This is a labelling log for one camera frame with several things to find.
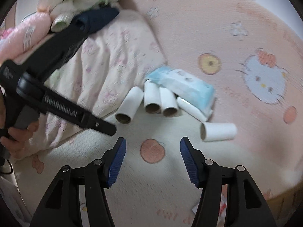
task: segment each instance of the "human hand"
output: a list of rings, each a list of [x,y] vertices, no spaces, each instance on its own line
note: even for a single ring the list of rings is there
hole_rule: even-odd
[[[5,125],[6,110],[4,105],[4,99],[2,91],[0,91],[0,128],[3,129]],[[39,121],[31,123],[26,130],[16,129],[10,127],[8,132],[15,141],[8,139],[7,137],[1,137],[1,144],[7,148],[11,156],[19,159],[22,156],[22,152],[25,148],[25,142],[28,141],[39,128]]]

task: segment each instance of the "tissue packet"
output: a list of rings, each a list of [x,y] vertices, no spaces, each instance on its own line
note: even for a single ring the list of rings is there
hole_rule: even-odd
[[[168,66],[162,66],[148,74],[146,79],[171,90],[205,115],[210,113],[216,91],[212,85],[190,73],[182,69],[173,70]]]

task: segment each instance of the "cable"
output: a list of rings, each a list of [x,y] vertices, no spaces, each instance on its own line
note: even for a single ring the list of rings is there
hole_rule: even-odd
[[[10,168],[11,168],[11,171],[9,173],[0,172],[0,175],[11,175],[11,174],[13,174],[13,166],[12,166],[12,164],[10,163],[10,161],[8,159],[7,159],[7,162],[9,164]]]

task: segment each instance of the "hello kitty print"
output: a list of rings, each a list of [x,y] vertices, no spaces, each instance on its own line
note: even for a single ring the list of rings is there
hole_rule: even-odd
[[[116,104],[117,97],[118,97],[118,93],[115,89],[107,90],[104,96],[103,103],[110,105],[111,107],[114,107],[114,105]]]
[[[281,103],[286,92],[287,71],[277,66],[276,57],[262,49],[242,64],[246,86],[259,100],[267,104]]]

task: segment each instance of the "white paper roll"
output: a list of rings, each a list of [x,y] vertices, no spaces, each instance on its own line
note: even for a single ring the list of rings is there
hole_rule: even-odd
[[[195,206],[192,208],[192,211],[193,211],[193,213],[194,213],[194,214],[196,214],[196,213],[197,213],[199,203],[200,203],[200,202],[198,202],[198,204],[197,204],[197,205],[195,205]]]
[[[74,18],[73,13],[62,13],[60,14],[53,22],[51,30],[52,32],[60,32],[66,29],[70,23],[72,22],[72,19]]]
[[[116,113],[116,119],[122,124],[129,124],[136,114],[142,99],[143,91],[139,87],[133,87]]]
[[[237,127],[232,123],[202,123],[201,139],[203,142],[233,140]]]
[[[179,108],[175,94],[169,89],[160,87],[161,112],[164,117],[173,117],[177,114]]]
[[[144,83],[144,109],[147,113],[159,113],[161,98],[159,86],[150,80]]]
[[[182,99],[181,97],[177,98],[177,104],[178,106],[183,109],[185,112],[196,118],[197,120],[203,122],[206,122],[208,118],[212,115],[212,110],[206,117],[198,108],[187,102],[186,100]]]

